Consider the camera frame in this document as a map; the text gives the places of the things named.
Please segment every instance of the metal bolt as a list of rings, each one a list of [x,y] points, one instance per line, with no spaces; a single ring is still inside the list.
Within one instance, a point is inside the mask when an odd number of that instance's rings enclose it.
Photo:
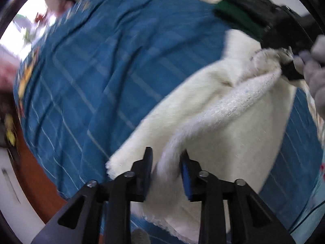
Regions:
[[[134,175],[135,175],[135,173],[132,171],[127,171],[126,173],[124,173],[124,177],[127,177],[127,178],[134,177]]]
[[[199,172],[199,176],[200,177],[208,177],[209,173],[206,170],[202,170]]]
[[[87,186],[92,188],[95,187],[97,185],[97,181],[95,180],[90,180],[89,182],[87,182]]]
[[[246,182],[243,179],[238,179],[238,180],[236,180],[236,184],[239,186],[244,186],[246,184]]]

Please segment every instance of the striped blue cloth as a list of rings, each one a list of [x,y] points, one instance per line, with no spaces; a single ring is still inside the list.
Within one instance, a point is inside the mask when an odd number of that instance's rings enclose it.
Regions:
[[[212,9],[198,0],[82,0],[36,45],[22,130],[62,197],[70,198],[88,180],[107,180],[105,163],[140,121],[186,78],[220,59],[228,26]],[[298,91],[261,192],[286,227],[303,210],[318,173],[322,153],[315,131]],[[131,227],[137,226],[152,243],[180,243],[132,217]]]

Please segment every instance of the green object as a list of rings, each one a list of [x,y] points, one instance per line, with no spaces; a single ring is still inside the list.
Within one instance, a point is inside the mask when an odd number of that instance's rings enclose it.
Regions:
[[[257,41],[261,40],[264,27],[255,23],[244,10],[232,2],[222,0],[217,3],[214,14],[224,20],[232,29],[243,31]]]

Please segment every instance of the black device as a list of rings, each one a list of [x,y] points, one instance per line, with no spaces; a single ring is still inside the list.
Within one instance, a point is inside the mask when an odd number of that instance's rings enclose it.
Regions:
[[[115,180],[89,181],[54,215],[32,244],[98,243],[101,214],[108,201],[105,244],[131,244],[130,202],[146,198],[152,169],[152,149],[134,162],[130,171]],[[272,211],[242,179],[219,180],[190,160],[186,151],[180,173],[188,199],[202,202],[199,244],[226,244],[223,200],[228,201],[231,238],[236,244],[294,244],[295,241]]]

